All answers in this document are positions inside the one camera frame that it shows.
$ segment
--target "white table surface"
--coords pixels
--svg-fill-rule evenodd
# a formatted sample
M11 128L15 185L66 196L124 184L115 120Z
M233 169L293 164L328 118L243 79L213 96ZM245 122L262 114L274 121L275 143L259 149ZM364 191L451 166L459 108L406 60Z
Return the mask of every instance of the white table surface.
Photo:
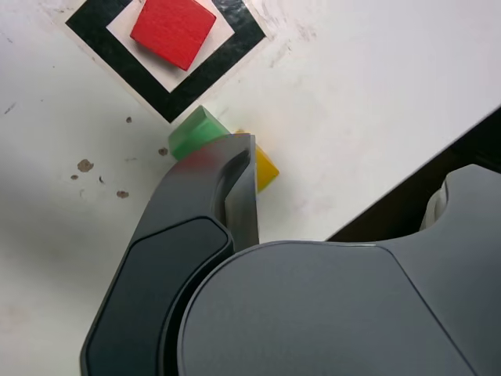
M326 239L501 104L497 0L251 5L272 40L198 103L254 133L281 172L258 197L261 241ZM178 121L71 37L71 7L0 2L5 376L79 374L89 325L174 163L157 151Z

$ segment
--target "stain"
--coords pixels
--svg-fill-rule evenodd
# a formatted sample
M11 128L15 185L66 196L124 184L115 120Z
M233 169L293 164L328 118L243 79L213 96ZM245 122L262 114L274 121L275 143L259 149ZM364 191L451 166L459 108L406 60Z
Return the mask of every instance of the stain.
M119 190L119 191L117 191L117 197L119 197L119 198L127 198L128 197L128 192L125 192L124 190Z
M78 164L77 168L81 172L89 172L94 167L94 164L89 162L88 159L82 159Z
M316 31L313 27L304 27L300 23L296 23L296 28L303 41L310 42L312 39L316 38Z
M280 21L276 17L272 16L265 2L263 2L263 18L266 22L273 24L275 27L280 25Z
M226 114L228 112L228 110L229 110L229 107L225 107L224 110L221 111L221 113L219 114L218 117L220 118L222 115Z
M5 112L3 113L4 115L7 115L10 111L12 111L14 109L14 107L17 105L17 102L14 102L13 104L11 104L9 106L9 108L7 110L5 110Z
M287 43L282 47L280 47L279 51L276 53L275 57L273 57L272 61L270 62L269 67L273 68L290 51L292 51L292 49Z
M0 332L12 333L30 321L28 311L18 305L9 304L0 308Z

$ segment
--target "green block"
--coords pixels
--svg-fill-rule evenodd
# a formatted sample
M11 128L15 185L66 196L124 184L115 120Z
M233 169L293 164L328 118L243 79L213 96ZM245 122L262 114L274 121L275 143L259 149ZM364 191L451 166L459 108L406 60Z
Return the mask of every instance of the green block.
M180 161L210 141L228 134L218 119L200 106L169 136L169 148L174 158Z

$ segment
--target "white square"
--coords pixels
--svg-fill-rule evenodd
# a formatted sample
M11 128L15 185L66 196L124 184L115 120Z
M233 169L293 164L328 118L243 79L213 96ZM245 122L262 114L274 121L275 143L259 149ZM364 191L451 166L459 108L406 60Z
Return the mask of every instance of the white square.
M211 0L198 2L216 16L216 22L202 44L188 71L172 65L131 38L132 28L141 13L144 0L132 0L106 27L113 36L164 86L172 92L186 77L196 70L216 49L233 35L233 29Z

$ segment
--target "dirt spot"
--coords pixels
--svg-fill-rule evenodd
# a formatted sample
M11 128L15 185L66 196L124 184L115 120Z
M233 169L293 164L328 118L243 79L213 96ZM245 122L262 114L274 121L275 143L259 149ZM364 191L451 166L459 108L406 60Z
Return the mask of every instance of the dirt spot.
M285 55L288 55L292 51L292 48L286 43L279 48L275 57L273 57L272 61L269 64L270 68L273 68Z
M11 104L9 106L9 108L7 110L5 110L5 112L3 113L4 115L7 115L10 111L13 110L13 108L17 105L17 102L14 102L13 104Z
M119 198L127 198L128 197L128 192L125 192L124 190L119 190L117 192L117 197L119 197Z
M81 172L89 172L94 167L94 164L89 162L88 159L82 159L80 163L77 164L78 170Z

